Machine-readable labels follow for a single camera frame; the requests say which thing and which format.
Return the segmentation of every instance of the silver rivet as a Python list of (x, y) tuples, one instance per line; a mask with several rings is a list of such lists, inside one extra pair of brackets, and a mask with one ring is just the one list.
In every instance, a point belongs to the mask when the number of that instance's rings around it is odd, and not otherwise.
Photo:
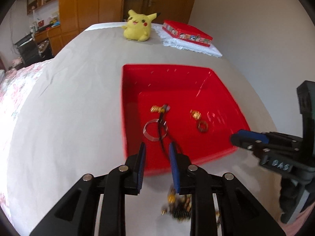
[(196, 171), (196, 170), (198, 169), (198, 167), (197, 167), (196, 165), (189, 165), (189, 166), (188, 166), (188, 169), (189, 169), (190, 171)]
[(224, 175), (224, 177), (225, 177), (225, 179), (227, 179), (227, 180), (232, 180), (232, 179), (234, 178), (234, 175), (233, 175), (232, 173), (226, 173), (226, 174)]
[(83, 176), (83, 181), (90, 181), (93, 178), (91, 174), (85, 174)]
[(127, 165), (121, 165), (118, 169), (119, 169), (120, 172), (125, 172), (125, 171), (127, 171), (129, 168), (128, 168)]

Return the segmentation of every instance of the blue gripper pad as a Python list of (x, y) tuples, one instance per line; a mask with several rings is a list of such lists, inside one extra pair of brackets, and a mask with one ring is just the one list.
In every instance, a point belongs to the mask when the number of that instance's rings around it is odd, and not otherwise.
[(180, 183), (180, 175), (179, 175), (179, 169), (177, 165), (176, 160), (176, 150), (174, 150), (173, 144), (171, 143), (169, 145), (169, 157), (170, 157), (170, 163), (171, 163), (171, 170), (172, 170), (172, 176), (173, 176), (173, 184), (174, 189), (177, 193), (181, 191), (181, 183)]
[(138, 192), (140, 192), (140, 190), (142, 189), (142, 183), (143, 183), (144, 164), (145, 164), (145, 155), (146, 155), (145, 145), (144, 145), (143, 149), (140, 150), (139, 152), (141, 152), (141, 160), (140, 160), (140, 167), (139, 167), (139, 171), (138, 171), (138, 175), (137, 175)]
[(261, 140), (261, 142), (263, 144), (268, 144), (269, 143), (269, 138), (262, 134), (262, 133), (257, 133), (257, 132), (253, 132), (253, 131), (247, 131), (247, 130), (239, 130), (237, 132), (237, 134), (241, 137), (245, 137), (245, 138), (251, 138), (254, 140)]

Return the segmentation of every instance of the pikachu ear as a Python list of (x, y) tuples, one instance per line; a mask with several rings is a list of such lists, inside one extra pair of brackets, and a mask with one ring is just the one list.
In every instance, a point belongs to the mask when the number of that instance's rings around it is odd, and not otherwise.
[(156, 19), (157, 16), (160, 15), (160, 14), (161, 14), (160, 12), (153, 13), (153, 14), (148, 15), (148, 18), (149, 18), (150, 21), (152, 21), (152, 20)]
[(133, 10), (129, 10), (129, 11), (128, 11), (128, 14), (129, 14), (129, 16), (133, 16), (133, 15), (135, 15), (135, 14), (136, 14), (136, 12), (135, 12), (135, 11), (133, 11)]

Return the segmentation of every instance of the brown ring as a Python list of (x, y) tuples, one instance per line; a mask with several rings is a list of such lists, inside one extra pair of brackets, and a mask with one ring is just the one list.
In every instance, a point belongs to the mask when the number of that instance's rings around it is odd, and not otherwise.
[(197, 124), (197, 128), (201, 133), (205, 133), (208, 131), (209, 129), (209, 125), (206, 121), (204, 120), (199, 120), (198, 124)]

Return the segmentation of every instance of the red object on desk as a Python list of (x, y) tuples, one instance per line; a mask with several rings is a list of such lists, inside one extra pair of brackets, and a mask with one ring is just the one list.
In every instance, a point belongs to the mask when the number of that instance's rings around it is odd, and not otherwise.
[(198, 28), (171, 20), (164, 20), (163, 29), (171, 36), (202, 46), (210, 47), (212, 37)]
[[(144, 125), (159, 117), (152, 106), (168, 104), (164, 115), (169, 133), (193, 164), (201, 164), (234, 152), (230, 135), (240, 129), (250, 130), (233, 97), (209, 68), (182, 65), (133, 65), (122, 67), (122, 133), (126, 156), (138, 153), (146, 145), (145, 175), (170, 171), (170, 163), (160, 142), (143, 135)], [(201, 133), (190, 111), (197, 110), (209, 129)], [(147, 132), (158, 137), (157, 123)], [(168, 152), (170, 139), (164, 138)]]

